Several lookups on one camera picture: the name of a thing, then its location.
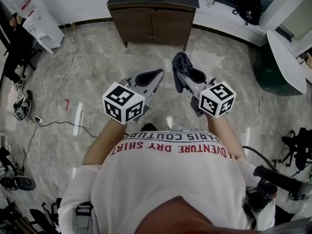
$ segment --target black backpack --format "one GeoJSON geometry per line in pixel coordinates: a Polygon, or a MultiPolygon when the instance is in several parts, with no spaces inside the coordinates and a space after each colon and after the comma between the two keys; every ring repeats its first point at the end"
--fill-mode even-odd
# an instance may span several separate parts
{"type": "Polygon", "coordinates": [[[238,6],[232,13],[239,14],[245,21],[246,25],[251,23],[259,25],[259,19],[262,14],[262,4],[260,0],[231,0],[238,6]]]}

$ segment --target marble floor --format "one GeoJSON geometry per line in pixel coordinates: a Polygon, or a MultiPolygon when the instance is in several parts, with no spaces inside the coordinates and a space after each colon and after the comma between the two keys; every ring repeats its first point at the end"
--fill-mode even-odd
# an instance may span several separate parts
{"type": "MultiPolygon", "coordinates": [[[[79,26],[71,34],[75,42],[68,37],[66,43],[73,51],[71,72],[76,74],[76,79],[64,78],[52,121],[74,122],[78,104],[82,103],[82,124],[97,136],[108,121],[101,96],[112,82],[120,81],[135,69],[162,68],[165,77],[149,104],[151,110],[138,123],[131,122],[127,132],[139,131],[147,122],[158,129],[207,128],[205,120],[197,118],[189,105],[191,95],[178,94],[175,90],[172,59],[181,47],[130,43],[126,49],[112,22],[79,26]],[[68,109],[65,99],[70,101],[68,109]]],[[[205,69],[208,76],[227,81],[237,92],[234,107],[226,118],[242,144],[254,147],[270,160],[281,158],[287,153],[281,136],[290,129],[312,128],[310,86],[305,95],[296,97],[279,97],[263,91],[253,74],[256,55],[253,48],[224,36],[192,29],[186,53],[195,67],[205,69]]],[[[33,118],[39,116],[49,121],[57,86],[68,72],[70,62],[71,53],[62,44],[54,55],[48,52],[41,55],[36,71],[28,69],[25,89],[33,92],[33,118]]],[[[0,91],[0,129],[8,136],[14,161],[21,165],[23,149],[27,150],[35,124],[30,119],[21,122],[15,119],[7,107],[10,87],[11,81],[5,78],[0,91]]],[[[8,196],[27,217],[30,208],[40,209],[42,202],[52,203],[62,197],[93,140],[84,130],[74,136],[73,126],[69,124],[38,127],[25,161],[25,174],[35,180],[37,187],[28,192],[7,193],[8,196]]],[[[253,153],[248,152],[247,158],[253,165],[264,164],[253,153]]],[[[277,168],[287,175],[296,172],[294,164],[290,168],[278,164],[277,168]]],[[[309,168],[297,178],[306,179],[308,172],[309,168]]],[[[277,203],[289,211],[298,211],[301,207],[289,201],[283,190],[279,191],[277,203]]]]}

